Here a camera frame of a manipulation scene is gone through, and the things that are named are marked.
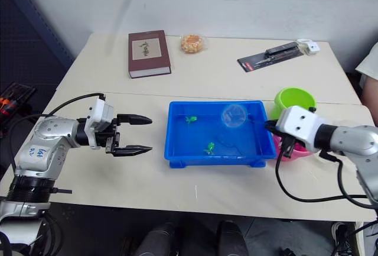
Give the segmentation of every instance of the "green bowl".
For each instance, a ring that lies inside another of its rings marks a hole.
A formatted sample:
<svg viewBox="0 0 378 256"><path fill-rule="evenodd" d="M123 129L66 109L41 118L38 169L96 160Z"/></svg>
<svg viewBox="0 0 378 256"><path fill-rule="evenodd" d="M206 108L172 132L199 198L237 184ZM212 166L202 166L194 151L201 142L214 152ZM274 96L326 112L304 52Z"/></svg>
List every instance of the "green bowl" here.
<svg viewBox="0 0 378 256"><path fill-rule="evenodd" d="M271 119L278 119L284 109L295 105L308 110L310 107L317 107L317 102L315 101L315 98L304 89L282 89L277 93L274 99L274 108L271 112Z"/></svg>

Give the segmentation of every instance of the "book cover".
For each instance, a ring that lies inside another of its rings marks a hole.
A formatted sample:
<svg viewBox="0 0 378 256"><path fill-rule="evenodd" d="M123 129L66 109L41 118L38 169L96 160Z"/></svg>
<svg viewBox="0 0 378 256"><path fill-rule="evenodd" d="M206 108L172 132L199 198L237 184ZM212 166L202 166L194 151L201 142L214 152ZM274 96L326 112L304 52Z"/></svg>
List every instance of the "book cover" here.
<svg viewBox="0 0 378 256"><path fill-rule="evenodd" d="M164 30L129 34L129 74L131 78L170 74Z"/></svg>

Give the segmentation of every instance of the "white sleeve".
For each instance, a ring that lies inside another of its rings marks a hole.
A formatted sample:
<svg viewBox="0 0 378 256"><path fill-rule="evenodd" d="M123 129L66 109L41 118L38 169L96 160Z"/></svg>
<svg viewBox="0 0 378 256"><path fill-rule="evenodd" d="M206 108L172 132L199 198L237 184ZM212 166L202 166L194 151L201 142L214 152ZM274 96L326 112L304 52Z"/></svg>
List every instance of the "white sleeve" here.
<svg viewBox="0 0 378 256"><path fill-rule="evenodd" d="M358 65L356 70L378 80L378 43L373 46L369 55Z"/></svg>

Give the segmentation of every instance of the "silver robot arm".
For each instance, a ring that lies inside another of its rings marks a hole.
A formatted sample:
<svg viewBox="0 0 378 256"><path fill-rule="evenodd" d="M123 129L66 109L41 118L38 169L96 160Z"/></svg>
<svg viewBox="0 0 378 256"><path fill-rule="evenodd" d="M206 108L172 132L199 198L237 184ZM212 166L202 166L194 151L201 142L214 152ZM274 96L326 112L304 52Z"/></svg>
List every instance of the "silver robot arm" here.
<svg viewBox="0 0 378 256"><path fill-rule="evenodd" d="M378 206L378 128L328 125L318 115L292 106L283 111L276 129L295 137L313 153L325 150L348 157L357 167L357 178L370 203Z"/></svg>
<svg viewBox="0 0 378 256"><path fill-rule="evenodd" d="M115 157L142 154L152 149L142 145L121 148L117 132L123 122L150 124L149 118L134 114L118 114L113 118L113 107L103 99L97 99L89 110L87 118L78 120L57 116L41 120L30 141L21 148L8 195L0 203L0 232L5 233L11 243L29 245L31 239L39 238L38 228L50 208L50 195L71 193L71 190L54 187L69 149L81 145L89 145L94 150L104 147L106 153ZM23 233L20 238L20 231L32 233Z"/></svg>

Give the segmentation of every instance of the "black cable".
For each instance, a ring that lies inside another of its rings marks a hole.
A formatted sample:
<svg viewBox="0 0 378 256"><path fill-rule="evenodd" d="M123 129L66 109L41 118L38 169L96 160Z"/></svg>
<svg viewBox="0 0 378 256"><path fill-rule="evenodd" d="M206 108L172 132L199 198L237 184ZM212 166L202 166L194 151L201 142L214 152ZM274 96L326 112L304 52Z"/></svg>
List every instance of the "black cable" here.
<svg viewBox="0 0 378 256"><path fill-rule="evenodd" d="M346 236L346 238L349 238L349 237L351 237L351 236L353 236L353 235L359 233L360 231L363 231L364 229L367 229L367 228L369 228L369 227L371 227L372 225L375 225L375 224L377 224L377 223L378 223L378 219L375 220L375 221L373 221L373 222L369 222L369 223L367 223L367 224L361 226L360 228L356 229L355 231L350 232L350 233ZM338 248L339 246L340 246L340 243L337 244L337 245L335 245L335 247L334 247L333 250L332 250L331 256L335 256L335 255L336 255L337 248Z"/></svg>
<svg viewBox="0 0 378 256"><path fill-rule="evenodd" d="M72 102L75 102L75 101L79 101L79 100L81 100L83 98L90 98L92 96L99 96L100 99L102 99L103 101L105 100L105 95L103 93L100 93L100 92L90 93L88 95L81 95L81 96L78 96L76 98L70 99L69 101L66 101L65 103L62 103L61 105L59 105L58 107L56 107L54 110L52 110L49 114L50 115L54 115L55 112L57 112L61 108L65 107L66 105L68 105L68 104L70 104Z"/></svg>
<svg viewBox="0 0 378 256"><path fill-rule="evenodd" d="M343 185L343 178L342 178L342 173L343 173L343 162L336 158L336 162L338 162L338 169L337 169L337 184L338 187L340 188L340 191L342 192L343 196L352 204L364 208L364 209L371 209L371 210L377 210L377 206L369 205L369 204L364 204L361 202L358 202L354 199L351 198L351 196L348 195L348 193L345 191L344 185Z"/></svg>
<svg viewBox="0 0 378 256"><path fill-rule="evenodd" d="M2 250L4 251L4 256L12 256L12 247L8 237L5 233L0 231L0 241L2 245Z"/></svg>
<svg viewBox="0 0 378 256"><path fill-rule="evenodd" d="M378 232L375 232L375 233L373 233L373 234L366 235L366 237L371 237L371 236L375 236L375 235L378 235Z"/></svg>
<svg viewBox="0 0 378 256"><path fill-rule="evenodd" d="M60 234L60 238L59 238L59 243L58 243L57 249L55 249L55 251L51 253L51 256L56 256L60 252L61 248L63 247L63 244L64 244L64 234L63 234L63 230L62 230L59 222L53 216L51 216L49 213L47 214L47 217L50 218L50 220L52 221L52 223L54 223L56 225L56 227L58 227L59 234Z"/></svg>
<svg viewBox="0 0 378 256"><path fill-rule="evenodd" d="M12 126L9 128L9 131L8 131L8 145L9 145L9 154L11 156L11 164L12 164L13 172L16 170L16 162L14 161L14 152L13 152L13 147L12 147L12 135L13 135L14 128L20 122L22 122L24 120L27 120L29 118L34 118L34 117L49 117L49 116L51 116L51 115L50 114L32 114L32 115L28 115L28 116L22 117L19 120L15 121L12 124Z"/></svg>
<svg viewBox="0 0 378 256"><path fill-rule="evenodd" d="M50 247L48 248L47 253L45 256L51 256L51 253L53 252L54 246L55 246L55 230L54 230L54 224L52 220L49 218L49 215L45 215L45 220L48 223L48 226L50 227L50 236L51 236L51 241L50 241Z"/></svg>
<svg viewBox="0 0 378 256"><path fill-rule="evenodd" d="M303 203L318 203L318 202L327 202L327 201L341 200L341 199L345 199L346 198L344 195L341 195L341 196L325 197L325 198L318 198L318 199L303 199L303 198L298 198L298 197L296 197L294 195L291 195L286 190L285 186L282 184L281 178L279 177L279 171L278 171L278 169L279 169L279 165L281 163L281 159L282 159L283 154L284 154L284 151L281 150L281 152L279 153L278 158L277 158L275 173L276 173L276 178L277 178L279 187L291 199L294 199L296 201L303 202ZM365 195L349 195L349 196L351 198L366 198Z"/></svg>

